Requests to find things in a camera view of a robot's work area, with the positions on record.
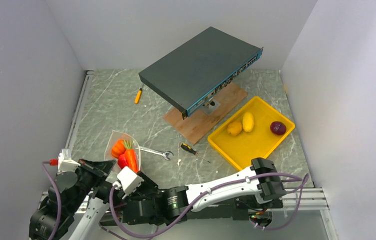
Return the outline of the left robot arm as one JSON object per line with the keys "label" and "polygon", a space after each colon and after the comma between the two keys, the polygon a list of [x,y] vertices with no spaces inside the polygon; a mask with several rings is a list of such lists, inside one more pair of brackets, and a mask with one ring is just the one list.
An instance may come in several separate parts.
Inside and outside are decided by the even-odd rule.
{"label": "left robot arm", "polygon": [[50,178],[48,195],[30,218],[29,238],[58,240],[63,237],[74,222],[75,213],[90,196],[82,226],[74,231],[79,238],[87,236],[93,222],[98,222],[106,210],[119,205],[119,195],[111,191],[112,185],[106,180],[116,163],[113,159],[49,161],[58,166],[59,173]]}

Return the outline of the orange carrot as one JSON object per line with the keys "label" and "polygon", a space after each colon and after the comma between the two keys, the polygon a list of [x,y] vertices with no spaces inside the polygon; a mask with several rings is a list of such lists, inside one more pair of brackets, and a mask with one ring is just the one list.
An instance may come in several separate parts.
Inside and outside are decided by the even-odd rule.
{"label": "orange carrot", "polygon": [[127,162],[127,166],[135,173],[138,173],[139,169],[138,169],[138,164],[137,164],[137,156],[136,156],[132,141],[124,140],[123,145],[126,148],[124,156]]}

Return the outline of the red bell pepper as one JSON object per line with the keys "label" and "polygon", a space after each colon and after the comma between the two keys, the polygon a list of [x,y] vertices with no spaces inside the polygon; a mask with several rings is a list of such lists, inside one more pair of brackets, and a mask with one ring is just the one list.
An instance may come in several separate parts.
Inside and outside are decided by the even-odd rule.
{"label": "red bell pepper", "polygon": [[128,162],[126,160],[126,157],[125,157],[125,154],[121,154],[119,157],[118,157],[118,160],[117,160],[117,164],[118,166],[121,168],[121,169],[124,169],[125,167],[128,166]]}

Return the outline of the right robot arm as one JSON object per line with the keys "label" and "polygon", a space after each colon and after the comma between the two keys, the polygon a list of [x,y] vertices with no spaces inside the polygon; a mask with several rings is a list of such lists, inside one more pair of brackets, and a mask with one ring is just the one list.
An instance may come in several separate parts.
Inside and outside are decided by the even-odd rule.
{"label": "right robot arm", "polygon": [[286,195],[275,164],[265,158],[254,158],[251,165],[230,176],[206,183],[159,189],[146,178],[140,187],[125,199],[122,220],[129,225],[170,224],[188,209],[199,212],[206,207],[241,196],[251,196],[253,205],[264,207]]}

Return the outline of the clear polka dot zip bag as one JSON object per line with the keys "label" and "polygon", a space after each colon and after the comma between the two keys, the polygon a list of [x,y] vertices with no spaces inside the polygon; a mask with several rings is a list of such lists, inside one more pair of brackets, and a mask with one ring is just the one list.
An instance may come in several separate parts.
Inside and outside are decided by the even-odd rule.
{"label": "clear polka dot zip bag", "polygon": [[124,167],[137,173],[141,170],[140,146],[132,136],[113,130],[104,152],[104,160],[116,160],[112,168],[116,174]]}

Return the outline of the small orange pumpkin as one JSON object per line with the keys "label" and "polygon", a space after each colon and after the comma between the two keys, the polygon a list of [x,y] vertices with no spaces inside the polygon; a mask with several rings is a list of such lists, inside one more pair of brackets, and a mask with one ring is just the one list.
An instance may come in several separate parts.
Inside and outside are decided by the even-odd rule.
{"label": "small orange pumpkin", "polygon": [[119,139],[111,148],[111,155],[118,158],[121,154],[125,153],[127,149],[127,140]]}

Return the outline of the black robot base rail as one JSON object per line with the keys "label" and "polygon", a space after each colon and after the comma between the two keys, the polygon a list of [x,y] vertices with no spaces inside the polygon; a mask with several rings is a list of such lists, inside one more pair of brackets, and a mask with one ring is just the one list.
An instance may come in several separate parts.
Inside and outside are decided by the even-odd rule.
{"label": "black robot base rail", "polygon": [[180,223],[191,219],[232,219],[234,221],[252,220],[260,226],[268,226],[272,215],[266,211],[283,207],[284,189],[269,190],[258,187],[258,194],[247,193],[241,187],[241,194],[224,196],[213,200],[211,195],[200,198],[190,205],[187,186],[169,189],[139,188],[132,196],[126,196],[122,190],[114,190],[113,195],[106,194],[105,216],[100,217],[100,224],[114,225],[112,215],[128,225],[170,225],[178,217]]}

